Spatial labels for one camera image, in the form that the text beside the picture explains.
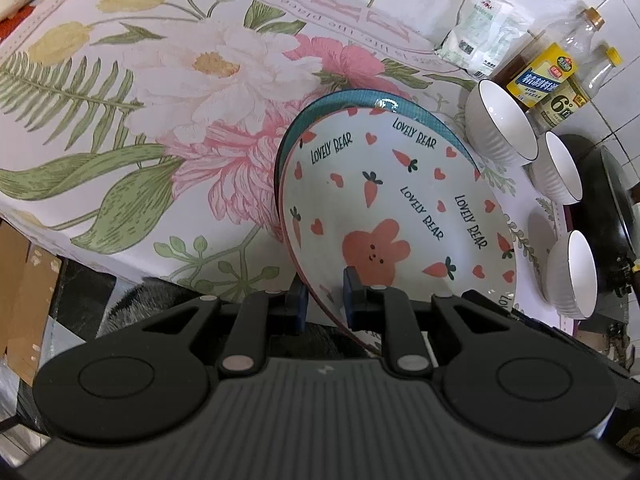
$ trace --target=ribbed white bowl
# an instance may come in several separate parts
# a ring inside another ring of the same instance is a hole
[[[551,248],[543,275],[546,300],[564,316],[587,319],[596,306],[598,283],[593,253],[580,231],[571,231]]]
[[[465,107],[466,137],[476,152],[504,166],[524,166],[538,156],[536,134],[516,101],[483,80]]]
[[[553,132],[538,139],[538,158],[531,164],[533,186],[559,204],[582,200],[582,183],[569,150]]]

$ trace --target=teal plate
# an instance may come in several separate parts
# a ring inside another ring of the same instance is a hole
[[[284,163],[287,160],[287,155],[289,155],[289,152],[295,147],[300,136],[308,129],[309,126],[322,117],[352,106],[384,108],[390,112],[418,121],[420,124],[430,128],[441,137],[448,140],[460,150],[460,152],[474,167],[476,167],[476,163],[471,158],[471,155],[466,150],[462,142],[460,142],[456,137],[456,134],[449,130],[436,116],[424,108],[407,99],[387,92],[381,92],[379,90],[342,90],[340,92],[325,95],[324,97],[312,102],[302,110],[289,125],[286,133],[282,137],[282,142],[280,143],[278,154],[276,155],[274,168],[274,192],[276,196],[276,203],[278,203],[280,175],[282,174]]]

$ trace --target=white flower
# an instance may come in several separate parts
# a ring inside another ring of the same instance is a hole
[[[145,104],[127,118],[136,134],[202,142],[218,120],[256,134],[268,106],[300,99],[320,84],[313,75],[322,68],[318,57],[283,55],[299,45],[289,34],[214,20],[166,23],[162,34],[164,40],[125,53],[136,98]]]

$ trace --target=pink flower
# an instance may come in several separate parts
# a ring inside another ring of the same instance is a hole
[[[297,34],[296,39],[300,46],[283,53],[289,59],[320,57],[322,70],[345,77],[351,88],[382,90],[405,99],[411,98],[391,81],[378,77],[385,71],[385,65],[367,49],[357,45],[344,46],[338,40],[321,36],[310,39],[304,34]]]
[[[282,241],[282,230],[273,193],[273,171],[278,146],[287,127],[300,110],[319,97],[270,107],[262,130],[256,134],[216,121],[202,142],[185,144],[174,134],[158,140],[167,155],[184,159],[172,176],[174,199],[191,186],[210,181],[209,206],[213,216],[227,216],[234,224],[252,221]]]

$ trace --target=bottle cap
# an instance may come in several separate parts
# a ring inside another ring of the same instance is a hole
[[[622,63],[622,58],[620,57],[620,54],[612,46],[610,46],[607,49],[606,54],[613,66],[618,66],[620,63]]]
[[[584,9],[582,13],[584,14],[585,18],[587,18],[587,20],[593,23],[593,27],[595,27],[596,30],[600,30],[604,25],[604,18],[600,16],[600,13],[593,7]]]

